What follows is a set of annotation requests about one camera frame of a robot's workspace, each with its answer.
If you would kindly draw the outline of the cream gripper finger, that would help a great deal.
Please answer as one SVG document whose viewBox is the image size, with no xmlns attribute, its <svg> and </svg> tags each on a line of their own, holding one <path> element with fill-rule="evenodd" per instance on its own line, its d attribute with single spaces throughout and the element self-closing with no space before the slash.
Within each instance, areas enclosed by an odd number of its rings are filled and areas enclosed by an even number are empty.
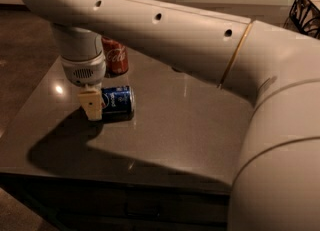
<svg viewBox="0 0 320 231">
<path fill-rule="evenodd" d="M 99 88 L 89 85 L 81 87 L 78 99 L 89 121 L 102 119 L 102 93 Z"/>
</svg>

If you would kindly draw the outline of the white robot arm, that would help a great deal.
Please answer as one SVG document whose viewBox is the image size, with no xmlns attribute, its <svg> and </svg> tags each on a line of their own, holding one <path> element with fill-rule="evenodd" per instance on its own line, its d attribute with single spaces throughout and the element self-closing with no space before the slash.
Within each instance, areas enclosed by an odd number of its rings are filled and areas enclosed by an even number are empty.
<svg viewBox="0 0 320 231">
<path fill-rule="evenodd" d="M 101 38 L 245 99 L 254 113 L 228 231 L 320 231 L 320 44 L 264 22 L 154 0 L 22 0 L 54 27 L 88 117 L 102 114 Z"/>
</svg>

